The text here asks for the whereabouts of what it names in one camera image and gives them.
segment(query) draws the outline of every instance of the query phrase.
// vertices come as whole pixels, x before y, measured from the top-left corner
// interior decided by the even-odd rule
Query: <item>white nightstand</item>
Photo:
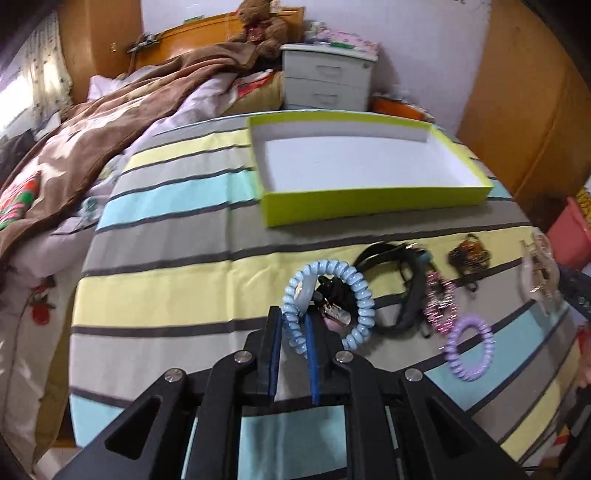
[[[366,112],[376,56],[357,50],[286,44],[283,51],[285,108]]]

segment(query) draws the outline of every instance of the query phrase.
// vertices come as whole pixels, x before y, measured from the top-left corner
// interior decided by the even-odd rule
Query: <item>striped bedsheet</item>
[[[520,241],[529,241],[531,227],[509,193],[483,166],[494,188],[482,205],[266,229],[246,119],[215,119],[155,136],[115,186],[74,309],[70,402],[78,444],[88,444],[166,369],[210,368],[240,349],[303,264],[352,262],[377,241],[416,241],[431,251],[443,275],[456,278],[447,252],[474,232],[492,253],[491,268],[475,295],[457,292],[463,311],[480,313],[495,332],[487,374],[471,383],[456,379],[439,335],[373,335],[361,353],[390,371],[418,366],[525,462],[568,405],[579,349],[566,305],[545,317],[519,293]],[[403,290],[400,276],[376,268],[368,281],[376,314],[391,319]],[[476,361],[479,339],[466,334],[461,350],[466,362]],[[284,413],[244,418],[240,479],[342,474],[343,409],[298,410],[308,396],[305,359],[284,349],[276,397]]]

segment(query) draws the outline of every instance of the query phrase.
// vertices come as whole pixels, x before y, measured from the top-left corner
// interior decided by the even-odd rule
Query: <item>clear plastic hair clip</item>
[[[521,287],[526,298],[537,301],[549,315],[560,304],[560,273],[548,238],[538,228],[532,229],[532,243],[521,241]]]

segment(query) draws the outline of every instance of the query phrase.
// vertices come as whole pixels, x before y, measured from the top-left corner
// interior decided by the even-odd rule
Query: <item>drawer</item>
[[[284,52],[283,69],[286,77],[340,83],[368,88],[372,66],[370,61],[329,53],[309,51]]]
[[[334,83],[286,78],[285,103],[333,110],[367,111],[368,90]]]

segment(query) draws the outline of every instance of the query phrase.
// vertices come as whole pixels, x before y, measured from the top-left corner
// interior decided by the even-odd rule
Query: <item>window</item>
[[[0,132],[32,104],[31,88],[19,73],[0,92]]]

